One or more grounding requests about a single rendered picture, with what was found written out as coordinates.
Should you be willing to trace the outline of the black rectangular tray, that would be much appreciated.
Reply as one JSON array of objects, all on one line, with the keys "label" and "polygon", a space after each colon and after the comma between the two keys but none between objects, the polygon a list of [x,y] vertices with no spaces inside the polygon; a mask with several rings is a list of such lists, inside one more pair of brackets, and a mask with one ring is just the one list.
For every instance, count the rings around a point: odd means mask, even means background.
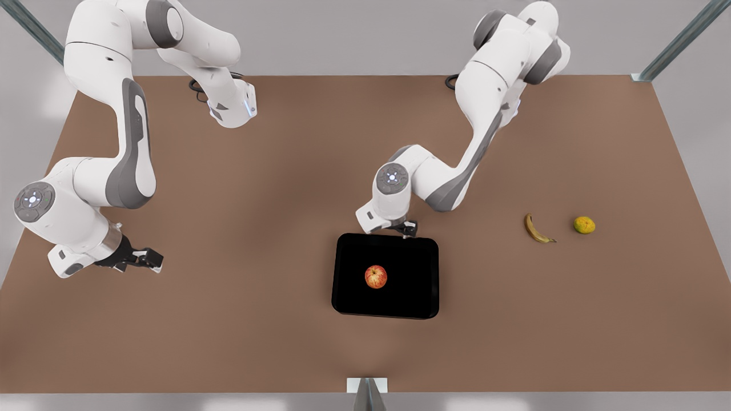
[{"label": "black rectangular tray", "polygon": [[[387,272],[380,289],[366,284],[372,265]],[[428,237],[345,233],[336,245],[331,305],[340,314],[431,319],[439,311],[439,247]]]}]

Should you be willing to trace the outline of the silver frame post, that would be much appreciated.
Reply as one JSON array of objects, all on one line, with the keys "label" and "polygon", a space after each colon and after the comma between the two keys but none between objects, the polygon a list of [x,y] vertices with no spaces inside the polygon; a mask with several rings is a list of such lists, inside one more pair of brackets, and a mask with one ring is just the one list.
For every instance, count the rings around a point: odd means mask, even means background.
[{"label": "silver frame post", "polygon": [[657,57],[640,73],[633,73],[633,82],[650,83],[710,26],[728,7],[731,0],[709,0],[707,5],[683,28]]},{"label": "silver frame post", "polygon": [[65,47],[50,34],[47,28],[28,10],[20,0],[0,0],[2,7],[32,38],[34,38],[47,52],[63,65]]},{"label": "silver frame post", "polygon": [[353,411],[387,411],[381,394],[387,393],[387,378],[347,378],[347,393],[354,393]]}]

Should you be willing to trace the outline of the yellow banana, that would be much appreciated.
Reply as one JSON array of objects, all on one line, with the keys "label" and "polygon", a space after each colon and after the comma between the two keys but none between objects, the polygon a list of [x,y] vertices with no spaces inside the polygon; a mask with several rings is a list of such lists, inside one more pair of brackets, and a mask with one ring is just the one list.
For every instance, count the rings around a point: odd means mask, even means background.
[{"label": "yellow banana", "polygon": [[541,244],[550,244],[550,243],[556,243],[557,240],[551,239],[551,237],[544,236],[541,234],[536,227],[533,225],[533,219],[532,214],[527,213],[525,214],[525,218],[523,219],[523,224],[525,229],[527,230],[530,237],[532,237],[533,240],[536,240],[540,242]]}]

